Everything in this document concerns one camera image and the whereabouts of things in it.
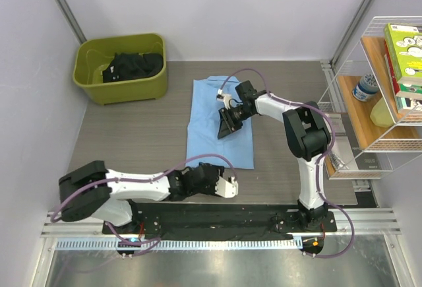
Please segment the light blue long sleeve shirt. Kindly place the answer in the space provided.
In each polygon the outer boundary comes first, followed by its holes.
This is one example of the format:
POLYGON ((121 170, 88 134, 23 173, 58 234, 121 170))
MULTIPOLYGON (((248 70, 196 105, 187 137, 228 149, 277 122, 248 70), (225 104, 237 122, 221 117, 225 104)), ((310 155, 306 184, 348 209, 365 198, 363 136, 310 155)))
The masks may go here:
POLYGON ((201 154, 219 154, 227 158, 234 168, 252 170, 254 168, 253 126, 247 119, 237 132, 222 139, 218 138, 220 128, 219 109, 224 104, 216 99, 218 89, 238 100, 235 87, 236 77, 224 82, 226 76, 209 76, 193 81, 191 116, 187 126, 187 158, 201 154))

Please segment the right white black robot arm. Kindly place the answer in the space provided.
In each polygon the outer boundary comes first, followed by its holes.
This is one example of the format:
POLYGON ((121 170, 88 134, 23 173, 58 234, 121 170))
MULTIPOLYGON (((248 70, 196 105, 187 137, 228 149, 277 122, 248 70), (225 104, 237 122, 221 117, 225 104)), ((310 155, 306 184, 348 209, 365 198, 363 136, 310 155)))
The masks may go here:
POLYGON ((300 194, 297 201, 298 223, 306 231, 320 226, 328 215, 323 199, 322 164, 331 143, 326 116, 315 102, 301 104, 284 100, 265 90, 257 91, 250 81, 235 87, 240 103, 231 105, 230 94, 218 89, 216 99, 223 102, 219 110, 220 127, 217 138, 222 139, 242 128, 243 122, 254 115, 265 115, 284 124, 287 145, 297 158, 300 194))

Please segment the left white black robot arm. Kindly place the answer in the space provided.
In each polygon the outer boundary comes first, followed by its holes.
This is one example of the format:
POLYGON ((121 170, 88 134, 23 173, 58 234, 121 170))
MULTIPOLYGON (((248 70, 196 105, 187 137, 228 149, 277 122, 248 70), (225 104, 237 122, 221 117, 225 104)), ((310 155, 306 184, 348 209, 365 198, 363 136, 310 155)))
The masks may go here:
POLYGON ((200 163, 155 174, 127 174, 95 160, 59 179, 61 204, 50 220, 76 222, 92 217, 131 234, 140 227, 134 200, 183 201, 196 194, 232 198, 238 194, 237 180, 226 179, 223 173, 222 166, 200 163))

